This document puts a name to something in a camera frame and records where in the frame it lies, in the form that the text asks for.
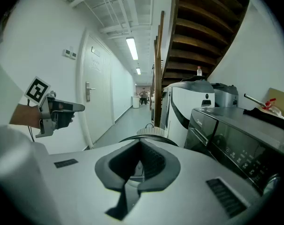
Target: door handle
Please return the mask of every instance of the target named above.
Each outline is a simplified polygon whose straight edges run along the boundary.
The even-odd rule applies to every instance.
[[[90,102],[90,100],[91,100],[90,90],[95,90],[95,88],[90,88],[90,83],[85,82],[85,92],[86,92],[86,101],[87,102]]]

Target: hallway floor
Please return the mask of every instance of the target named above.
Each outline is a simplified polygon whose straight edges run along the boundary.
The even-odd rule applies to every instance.
[[[95,143],[94,148],[118,143],[124,138],[134,136],[147,123],[151,123],[149,104],[140,105],[140,108],[131,108]]]

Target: fluorescent light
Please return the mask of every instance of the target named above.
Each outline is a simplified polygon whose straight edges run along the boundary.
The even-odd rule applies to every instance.
[[[132,58],[134,60],[138,60],[138,53],[137,53],[137,48],[136,48],[136,43],[134,42],[133,37],[128,37],[126,38],[126,42],[128,44],[129,50],[131,52]]]
[[[137,73],[138,73],[139,75],[141,75],[141,70],[140,70],[140,68],[138,68],[138,67],[137,67]]]

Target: white bottle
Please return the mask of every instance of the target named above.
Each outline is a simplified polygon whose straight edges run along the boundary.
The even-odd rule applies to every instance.
[[[198,69],[197,69],[197,76],[202,76],[202,71],[201,71],[200,66],[198,66]]]

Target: wooden staircase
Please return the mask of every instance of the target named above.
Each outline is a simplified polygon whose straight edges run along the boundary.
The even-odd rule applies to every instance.
[[[213,72],[234,40],[248,4],[249,0],[172,0],[169,49],[161,58],[161,74],[157,72],[160,83],[155,86],[153,79],[153,91],[155,87],[160,94],[155,94],[156,101],[164,87],[196,75],[198,66],[206,77]],[[155,59],[154,66],[160,67],[160,60]],[[161,112],[156,110],[154,123],[159,126]]]

